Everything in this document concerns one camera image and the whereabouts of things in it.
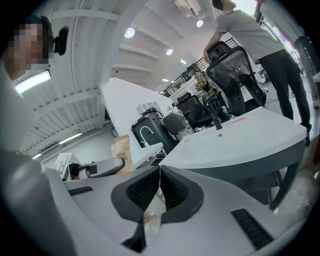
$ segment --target black mesh office chair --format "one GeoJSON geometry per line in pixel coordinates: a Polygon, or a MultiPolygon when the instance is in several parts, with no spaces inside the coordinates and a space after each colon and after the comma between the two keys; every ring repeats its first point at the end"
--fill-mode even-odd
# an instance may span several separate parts
{"type": "Polygon", "coordinates": [[[186,128],[184,117],[180,114],[170,113],[162,121],[169,133],[175,136],[178,141],[177,134],[186,128]]]}
{"type": "Polygon", "coordinates": [[[235,116],[243,115],[266,103],[266,92],[260,87],[250,65],[244,48],[230,48],[219,41],[208,50],[211,60],[206,74],[224,92],[230,112],[235,116]],[[245,87],[252,99],[245,101],[241,87],[245,87]]]}
{"type": "Polygon", "coordinates": [[[182,111],[183,115],[189,122],[191,128],[212,127],[212,114],[201,104],[197,96],[187,92],[182,97],[177,99],[178,105],[176,106],[182,111]]]}

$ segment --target chair armrest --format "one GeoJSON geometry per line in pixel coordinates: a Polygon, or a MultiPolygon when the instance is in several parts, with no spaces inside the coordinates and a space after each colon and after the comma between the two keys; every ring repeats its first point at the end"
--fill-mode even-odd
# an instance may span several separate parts
{"type": "Polygon", "coordinates": [[[190,114],[190,110],[188,110],[187,112],[185,112],[185,114],[183,114],[184,117],[186,117],[188,114],[190,114]]]}
{"type": "Polygon", "coordinates": [[[125,166],[125,161],[121,158],[112,158],[99,162],[83,164],[78,170],[87,168],[90,171],[91,178],[99,178],[112,175],[125,166]]]}

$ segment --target person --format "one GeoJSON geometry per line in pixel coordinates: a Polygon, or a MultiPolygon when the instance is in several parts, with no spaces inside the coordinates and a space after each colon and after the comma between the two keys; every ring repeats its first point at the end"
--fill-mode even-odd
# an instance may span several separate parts
{"type": "Polygon", "coordinates": [[[309,43],[309,40],[297,24],[296,20],[281,6],[280,3],[274,0],[259,0],[261,2],[260,11],[264,18],[270,23],[272,27],[276,27],[282,35],[295,46],[301,58],[302,66],[305,71],[305,76],[308,80],[311,89],[313,107],[319,109],[319,96],[317,85],[313,81],[313,76],[320,72],[320,62],[317,58],[315,49],[309,43]]]}
{"type": "Polygon", "coordinates": [[[199,92],[202,91],[204,105],[206,106],[207,103],[209,105],[213,105],[217,116],[221,119],[221,123],[229,121],[233,116],[226,113],[221,106],[221,103],[217,97],[220,90],[209,85],[205,72],[199,70],[198,66],[195,63],[188,66],[186,70],[191,77],[194,76],[194,78],[196,79],[197,84],[195,86],[195,89],[199,92]]]}
{"type": "Polygon", "coordinates": [[[301,116],[301,125],[307,129],[306,146],[310,144],[310,109],[300,69],[284,46],[262,29],[247,13],[235,10],[231,0],[212,0],[216,9],[223,11],[216,19],[216,30],[203,50],[203,59],[210,63],[208,50],[230,32],[247,51],[255,63],[259,61],[276,89],[282,114],[293,120],[294,111],[290,103],[289,87],[294,93],[301,116]]]}
{"type": "Polygon", "coordinates": [[[46,63],[53,46],[45,17],[32,14],[14,30],[0,62],[0,149],[18,151],[35,115],[15,90],[15,80],[33,65],[46,63]]]}

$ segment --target white desk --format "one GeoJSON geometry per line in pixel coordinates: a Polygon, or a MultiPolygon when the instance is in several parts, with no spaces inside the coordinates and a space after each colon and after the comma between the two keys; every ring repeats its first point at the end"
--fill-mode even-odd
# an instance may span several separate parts
{"type": "Polygon", "coordinates": [[[159,164],[181,169],[238,165],[283,151],[306,137],[306,128],[259,107],[222,124],[184,137],[159,164]]]}
{"type": "Polygon", "coordinates": [[[274,200],[266,203],[275,210],[298,172],[306,128],[263,107],[225,122],[222,127],[184,137],[159,165],[227,181],[248,194],[266,195],[268,189],[279,186],[274,200]],[[282,181],[278,170],[285,167],[282,181]]]}
{"type": "Polygon", "coordinates": [[[131,152],[133,167],[135,169],[139,168],[145,161],[151,158],[154,154],[163,150],[163,146],[164,145],[162,144],[162,142],[160,142],[131,152]]]}
{"type": "Polygon", "coordinates": [[[320,72],[313,77],[313,81],[320,83],[320,72]]]}

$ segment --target brown paper bag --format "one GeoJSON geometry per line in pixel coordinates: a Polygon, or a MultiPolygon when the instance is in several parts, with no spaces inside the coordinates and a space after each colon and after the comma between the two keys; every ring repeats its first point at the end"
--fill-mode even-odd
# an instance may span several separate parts
{"type": "Polygon", "coordinates": [[[114,145],[112,145],[112,157],[121,158],[124,160],[124,167],[119,170],[118,174],[128,173],[134,170],[134,164],[131,158],[130,152],[130,137],[129,135],[124,135],[114,139],[114,145]]]}

